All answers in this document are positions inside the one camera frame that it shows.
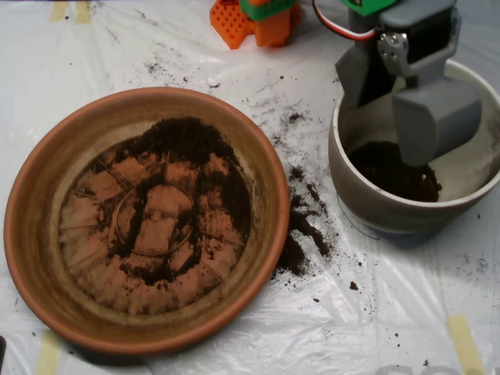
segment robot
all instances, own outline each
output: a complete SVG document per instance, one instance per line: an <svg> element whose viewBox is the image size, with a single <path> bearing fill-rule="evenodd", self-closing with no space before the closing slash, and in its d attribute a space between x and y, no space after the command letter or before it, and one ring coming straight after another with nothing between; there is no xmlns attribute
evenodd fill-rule
<svg viewBox="0 0 500 375"><path fill-rule="evenodd" d="M445 76L457 49L461 18L456 0L341 0L349 7L349 29L321 22L355 42L338 61L345 104L356 109L391 93L401 157L422 166L467 143L477 132L481 101L477 89Z"/></svg>

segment white plastic sheet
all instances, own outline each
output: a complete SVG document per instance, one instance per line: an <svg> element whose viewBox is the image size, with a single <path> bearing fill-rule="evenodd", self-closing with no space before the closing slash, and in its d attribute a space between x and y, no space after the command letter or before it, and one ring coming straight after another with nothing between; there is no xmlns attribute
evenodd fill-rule
<svg viewBox="0 0 500 375"><path fill-rule="evenodd" d="M68 20L50 22L52 2L0 2L2 209L23 161L62 118L113 92L166 85L209 93L253 118L276 143L286 171L305 167L304 182L291 186L320 211L306 187L316 185L327 214L311 223L334 243L325 259L310 238L298 236L311 261L305 277L270 280L233 323L193 348L143 365L105 366L62 343L57 374L351 375L389 373L387 366L460 373L446 326L457 314L466 315L487 373L500 368L500 190L439 234L378 239L346 217L328 170L327 135L341 90L334 64L349 43L302 4L286 48L257 49L249 37L229 51L209 24L211 0L96 1L90 24L75 23L74 3ZM320 4L345 22L338 0ZM457 59L500 91L500 3L461 0L459 8ZM303 118L290 124L293 113ZM46 329L17 293L2 253L2 375L37 373Z"/></svg>

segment masking tape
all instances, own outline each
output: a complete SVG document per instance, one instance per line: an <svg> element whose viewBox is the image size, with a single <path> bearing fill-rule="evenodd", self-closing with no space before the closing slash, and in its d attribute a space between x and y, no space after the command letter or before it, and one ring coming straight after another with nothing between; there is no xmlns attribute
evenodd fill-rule
<svg viewBox="0 0 500 375"><path fill-rule="evenodd" d="M75 2L75 10L77 11L76 22L78 24L91 22L91 2Z"/></svg>
<svg viewBox="0 0 500 375"><path fill-rule="evenodd" d="M59 343L59 338L51 330L45 331L41 337L37 375L56 374L60 349L61 345Z"/></svg>
<svg viewBox="0 0 500 375"><path fill-rule="evenodd" d="M455 344L456 354L459 357L462 371L465 375L486 375L483 363L470 333L467 318L457 315L449 318L448 328Z"/></svg>
<svg viewBox="0 0 500 375"><path fill-rule="evenodd" d="M52 14L50 15L50 22L57 22L64 18L66 10L68 9L69 2L54 2Z"/></svg>

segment green block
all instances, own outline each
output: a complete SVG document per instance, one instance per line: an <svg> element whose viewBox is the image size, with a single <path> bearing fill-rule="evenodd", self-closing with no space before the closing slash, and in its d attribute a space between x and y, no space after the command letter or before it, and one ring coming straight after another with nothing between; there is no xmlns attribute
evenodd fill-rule
<svg viewBox="0 0 500 375"><path fill-rule="evenodd" d="M372 13L379 12L398 0L341 0L350 9L361 14L362 16L369 16Z"/></svg>
<svg viewBox="0 0 500 375"><path fill-rule="evenodd" d="M240 0L241 11L246 13L254 21L262 21L276 13L290 9L296 0L271 0L270 2L255 6L248 0Z"/></svg>

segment red wire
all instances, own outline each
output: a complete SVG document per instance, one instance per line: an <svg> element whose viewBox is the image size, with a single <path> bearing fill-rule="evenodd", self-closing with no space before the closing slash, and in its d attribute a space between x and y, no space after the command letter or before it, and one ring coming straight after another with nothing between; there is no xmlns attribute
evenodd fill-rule
<svg viewBox="0 0 500 375"><path fill-rule="evenodd" d="M314 9L314 13L318 17L318 19L321 21L321 23L328 28L328 30L333 31L335 34L340 35L343 38L349 39L351 41L368 41L369 39L375 37L377 35L377 32L373 30L371 33L366 34L366 35L356 35L355 33L349 34L343 31L340 28L335 27L332 25L332 22L327 19L325 16L323 16L320 11L318 10L318 7L316 6L316 1L312 0L312 8Z"/></svg>

